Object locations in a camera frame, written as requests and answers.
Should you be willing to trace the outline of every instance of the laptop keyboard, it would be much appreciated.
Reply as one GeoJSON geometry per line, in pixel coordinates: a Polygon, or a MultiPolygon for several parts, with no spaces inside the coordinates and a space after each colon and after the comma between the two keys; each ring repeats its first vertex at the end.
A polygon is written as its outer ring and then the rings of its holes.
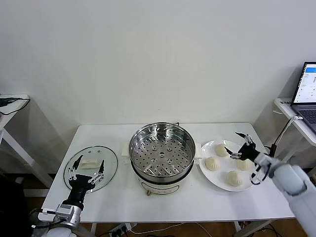
{"type": "Polygon", "coordinates": [[[316,110],[300,110],[300,113],[309,123],[316,123],[316,110]]]}

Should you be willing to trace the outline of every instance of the stainless steel steamer basket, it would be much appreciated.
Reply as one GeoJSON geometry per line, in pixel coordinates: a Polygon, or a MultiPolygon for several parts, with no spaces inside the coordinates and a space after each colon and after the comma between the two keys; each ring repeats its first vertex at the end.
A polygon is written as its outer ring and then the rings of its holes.
{"type": "Polygon", "coordinates": [[[192,169],[196,146],[182,127],[157,122],[140,128],[129,142],[134,171],[153,184],[180,181],[192,169]]]}

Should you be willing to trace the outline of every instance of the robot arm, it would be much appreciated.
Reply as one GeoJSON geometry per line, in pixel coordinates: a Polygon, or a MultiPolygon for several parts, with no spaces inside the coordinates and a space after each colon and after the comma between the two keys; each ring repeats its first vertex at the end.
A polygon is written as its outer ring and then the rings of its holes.
{"type": "Polygon", "coordinates": [[[101,163],[98,173],[91,177],[76,174],[81,158],[82,156],[74,162],[73,167],[68,169],[68,181],[72,189],[68,198],[64,200],[62,204],[59,204],[55,211],[54,222],[62,222],[54,226],[53,229],[49,230],[47,237],[75,237],[76,235],[73,234],[72,231],[78,232],[78,230],[85,232],[85,236],[87,237],[95,237],[94,234],[84,230],[84,228],[79,225],[80,214],[84,208],[83,200],[86,192],[94,189],[95,186],[104,179],[104,160],[101,163]]]}
{"type": "Polygon", "coordinates": [[[305,232],[308,236],[314,236],[316,233],[316,187],[307,174],[297,165],[291,166],[260,153],[255,149],[256,145],[249,135],[237,134],[245,138],[246,142],[238,153],[233,153],[226,148],[231,158],[241,160],[248,158],[256,164],[250,176],[251,182],[255,185],[260,184],[269,176],[289,202],[290,209],[305,232]]]}

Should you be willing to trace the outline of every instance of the wooden floor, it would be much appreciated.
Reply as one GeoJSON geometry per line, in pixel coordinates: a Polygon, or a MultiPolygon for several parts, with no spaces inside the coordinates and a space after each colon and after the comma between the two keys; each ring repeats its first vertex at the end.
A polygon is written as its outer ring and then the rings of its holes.
{"type": "MultiPolygon", "coordinates": [[[[39,182],[35,177],[28,176],[23,182],[24,188],[33,189],[43,189],[45,188],[41,182],[39,182]]],[[[28,197],[27,203],[29,209],[40,208],[44,202],[43,197],[28,197]]],[[[157,229],[164,229],[166,227],[175,225],[177,223],[160,223],[160,224],[137,224],[133,228],[134,232],[146,232],[157,229]]],[[[235,228],[233,222],[212,222],[212,223],[200,223],[204,226],[212,237],[232,237],[235,233],[235,228]]],[[[91,224],[82,224],[85,228],[91,228],[91,224]]],[[[110,231],[113,227],[118,224],[98,224],[96,229],[96,236],[98,237],[102,233],[110,231]]],[[[276,220],[272,222],[273,227],[279,232],[282,237],[306,237],[304,230],[297,222],[296,219],[286,219],[286,220],[276,220]]],[[[185,223],[183,225],[172,227],[165,231],[157,231],[148,234],[133,234],[128,232],[128,237],[147,237],[149,234],[153,234],[157,237],[162,236],[174,236],[174,237],[208,237],[207,233],[196,223],[185,223]]],[[[273,231],[265,230],[257,232],[255,237],[275,237],[276,234],[273,231]]]]}

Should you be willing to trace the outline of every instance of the steamed bun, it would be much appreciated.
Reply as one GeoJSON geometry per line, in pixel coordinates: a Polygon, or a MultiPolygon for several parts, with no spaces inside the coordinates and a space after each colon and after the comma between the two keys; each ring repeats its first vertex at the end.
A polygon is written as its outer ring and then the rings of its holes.
{"type": "Polygon", "coordinates": [[[248,171],[253,168],[253,163],[249,159],[237,160],[237,167],[243,171],[248,171]]]}
{"type": "Polygon", "coordinates": [[[225,149],[224,144],[218,144],[215,146],[215,152],[219,157],[226,157],[228,156],[228,152],[225,149]]]}
{"type": "Polygon", "coordinates": [[[211,171],[215,171],[221,168],[221,163],[217,158],[209,157],[205,160],[205,166],[211,171]]]}
{"type": "Polygon", "coordinates": [[[236,171],[230,171],[227,174],[227,181],[232,186],[240,186],[240,185],[242,185],[241,176],[236,171]]]}

